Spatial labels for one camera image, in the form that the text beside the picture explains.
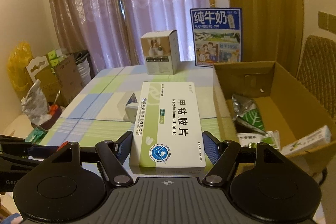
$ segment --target mecobalamin tablets box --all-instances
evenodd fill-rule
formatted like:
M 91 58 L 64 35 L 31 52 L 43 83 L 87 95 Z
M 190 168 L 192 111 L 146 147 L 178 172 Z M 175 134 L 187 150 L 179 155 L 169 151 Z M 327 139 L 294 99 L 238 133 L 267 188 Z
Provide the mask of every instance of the mecobalamin tablets box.
M 148 175 L 197 176 L 204 170 L 194 83 L 142 84 L 129 165 Z

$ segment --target green stripe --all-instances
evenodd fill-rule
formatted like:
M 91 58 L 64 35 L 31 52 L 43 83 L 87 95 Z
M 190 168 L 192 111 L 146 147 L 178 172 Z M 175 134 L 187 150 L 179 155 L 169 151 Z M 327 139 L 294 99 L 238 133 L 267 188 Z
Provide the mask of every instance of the green stripe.
M 148 98 L 146 104 L 146 113 L 144 119 L 144 127 L 142 134 L 141 152 L 140 152 L 140 166 L 155 167 L 155 161 L 149 157 L 149 151 L 153 145 L 157 143 L 158 139 L 158 124 L 160 115 L 160 83 L 150 83 Z M 153 138 L 150 145 L 146 144 L 146 137 Z

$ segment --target landscape picture on box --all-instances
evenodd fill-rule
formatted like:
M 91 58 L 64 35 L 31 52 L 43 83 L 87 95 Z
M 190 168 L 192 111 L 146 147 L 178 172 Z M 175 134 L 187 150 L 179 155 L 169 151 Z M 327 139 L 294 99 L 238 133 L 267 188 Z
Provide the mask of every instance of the landscape picture on box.
M 190 13 L 196 65 L 241 61 L 241 9 L 191 9 Z

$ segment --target small white box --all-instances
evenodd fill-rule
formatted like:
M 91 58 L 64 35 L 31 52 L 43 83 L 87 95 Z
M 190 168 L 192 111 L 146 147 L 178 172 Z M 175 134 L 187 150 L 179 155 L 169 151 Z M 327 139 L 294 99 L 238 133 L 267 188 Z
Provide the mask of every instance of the small white box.
M 199 175 L 204 145 L 194 83 L 144 82 L 129 161 L 134 174 Z
M 173 75 L 180 63 L 177 31 L 148 32 L 141 37 L 149 75 Z
M 291 155 L 303 150 L 315 148 L 320 145 L 328 144 L 331 140 L 331 133 L 328 126 L 323 126 L 313 133 L 286 145 L 282 148 L 281 153 L 285 156 Z

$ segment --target electrical outlet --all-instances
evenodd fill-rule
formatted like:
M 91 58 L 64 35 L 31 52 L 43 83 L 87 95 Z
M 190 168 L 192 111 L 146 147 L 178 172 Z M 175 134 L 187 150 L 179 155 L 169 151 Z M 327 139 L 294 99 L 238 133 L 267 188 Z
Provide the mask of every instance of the electrical outlet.
M 328 14 L 319 12 L 319 27 L 324 30 L 328 30 Z
M 328 25 L 328 30 L 330 32 L 336 33 L 336 16 L 334 15 L 329 15 L 329 25 Z

